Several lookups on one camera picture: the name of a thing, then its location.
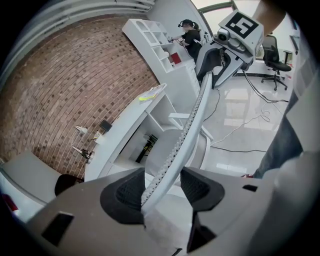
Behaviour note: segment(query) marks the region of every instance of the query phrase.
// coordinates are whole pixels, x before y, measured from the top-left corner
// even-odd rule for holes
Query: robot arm
[[[198,80],[202,80],[214,67],[222,66],[219,74],[214,74],[215,88],[219,88],[239,69],[249,69],[264,37],[264,26],[237,10],[219,26],[221,28],[213,35],[213,41],[201,48],[195,68]]]

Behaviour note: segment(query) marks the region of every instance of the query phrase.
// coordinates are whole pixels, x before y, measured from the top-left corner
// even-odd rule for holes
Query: brick wall
[[[60,173],[83,178],[103,119],[112,123],[158,81],[122,33],[129,18],[104,15],[74,23],[46,38],[16,67],[0,94],[0,157],[32,152]],[[86,135],[75,126],[88,128]]]

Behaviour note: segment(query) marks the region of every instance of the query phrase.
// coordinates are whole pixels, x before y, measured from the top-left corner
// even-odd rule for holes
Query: black shirt
[[[190,29],[188,32],[183,34],[181,36],[184,39],[184,42],[186,44],[185,48],[187,49],[188,53],[194,60],[196,61],[198,58],[199,51],[201,49],[201,44],[198,42],[195,42],[194,39],[198,40],[200,42],[200,32],[196,29]]]

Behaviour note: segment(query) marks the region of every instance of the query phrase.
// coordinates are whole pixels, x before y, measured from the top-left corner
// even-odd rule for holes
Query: gray panel
[[[196,147],[194,158],[190,164],[190,167],[200,168],[205,157],[206,147],[207,147],[207,139],[200,133],[199,141]]]
[[[2,168],[17,185],[40,201],[49,203],[56,198],[55,186],[61,174],[42,162],[31,151],[17,155]]]
[[[181,132],[178,129],[165,130],[160,138],[158,138],[145,161],[145,172],[147,174],[153,176],[158,174],[171,150],[175,147],[176,142],[181,136]]]
[[[213,210],[198,213],[201,224],[218,232],[218,236],[191,255],[212,255],[214,252],[214,255],[223,256],[263,256],[274,253],[294,234],[319,195],[319,162],[319,152],[304,153],[285,162],[280,169],[267,171],[263,179],[238,178],[242,185],[258,186],[250,198],[239,195],[241,185],[232,188],[228,178],[193,170],[221,183],[225,197]],[[237,199],[242,204],[232,214]]]
[[[136,170],[74,185],[39,211],[27,223],[28,229],[52,252],[52,248],[56,247],[41,238],[41,234],[57,214],[65,213],[73,215],[74,219],[60,240],[60,252],[77,256],[165,255],[146,233],[143,225],[120,224],[101,207],[99,198],[103,189]]]

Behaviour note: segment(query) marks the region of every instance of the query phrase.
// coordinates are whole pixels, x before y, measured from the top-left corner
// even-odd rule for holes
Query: person
[[[194,62],[197,63],[197,58],[199,51],[202,47],[200,41],[200,31],[199,25],[193,22],[190,19],[185,19],[182,22],[182,29],[185,32],[183,35],[173,37],[173,40],[178,40],[183,38],[184,41],[180,42],[180,45],[184,46],[188,51],[188,54],[194,59]]]
[[[269,35],[285,18],[286,12],[268,0],[262,0],[253,15],[264,26],[264,35]],[[287,113],[298,101],[313,79],[318,79],[319,66],[311,55],[309,45],[304,35],[300,35],[299,53],[296,61],[296,70],[293,76],[293,90],[289,103],[284,111],[278,131],[267,152],[261,160],[258,169],[245,178],[261,179],[268,170],[280,168],[287,160],[298,157],[302,152],[302,145],[287,119]]]

